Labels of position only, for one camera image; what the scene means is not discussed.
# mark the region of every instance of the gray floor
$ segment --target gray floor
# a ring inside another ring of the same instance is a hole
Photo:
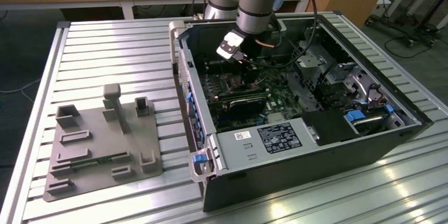
[[[411,0],[404,0],[404,6],[409,2]],[[416,13],[417,18],[421,18],[433,2],[435,0],[425,2]],[[179,16],[181,9],[181,6],[168,6],[160,14],[161,6],[153,6],[149,9],[140,9],[137,13],[139,18],[175,17]],[[399,15],[403,9],[397,10],[395,15]],[[448,3],[445,2],[431,20],[435,24],[445,16],[447,10]],[[60,10],[11,11],[7,18],[0,21],[0,90],[16,89],[40,78],[59,21],[64,21]],[[401,36],[399,32],[384,27],[380,23],[363,28],[363,31],[380,46],[389,39]],[[443,40],[448,41],[448,32],[443,33],[447,34]],[[400,41],[392,42],[389,48],[403,56],[409,56],[427,49],[424,46],[409,49]],[[447,51],[448,43],[439,42],[429,51],[417,57],[412,59],[395,57],[395,59],[440,100],[448,104]],[[39,83],[25,90],[32,98],[35,98],[37,86]],[[8,166],[15,164],[31,109],[32,103],[20,92],[8,95],[0,94],[0,204],[12,173],[12,168]]]

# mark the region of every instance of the white sticker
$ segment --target white sticker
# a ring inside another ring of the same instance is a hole
[[[236,138],[236,140],[243,140],[243,139],[251,138],[251,133],[248,131],[237,132],[235,134],[235,138]]]

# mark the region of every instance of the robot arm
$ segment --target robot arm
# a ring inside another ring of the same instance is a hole
[[[263,33],[272,18],[272,11],[281,7],[284,0],[209,0],[205,19],[232,18],[236,15],[237,29],[231,31],[216,52],[231,59],[245,37]]]

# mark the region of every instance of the circuit board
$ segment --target circuit board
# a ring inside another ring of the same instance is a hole
[[[219,133],[300,116],[299,97],[289,89],[285,74],[276,69],[261,70],[256,81],[247,85],[241,84],[241,76],[232,73],[203,76],[201,86]],[[244,118],[229,118],[227,112],[241,101],[263,102],[263,110]]]

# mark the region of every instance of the metal table surface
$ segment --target metal table surface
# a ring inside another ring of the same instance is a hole
[[[0,223],[447,222],[447,106],[343,16],[323,14],[436,122],[417,139],[367,167],[204,213],[169,62],[168,23],[183,18],[72,23],[56,30]],[[113,82],[121,102],[155,101],[164,173],[44,202],[56,107],[100,107],[101,85]]]

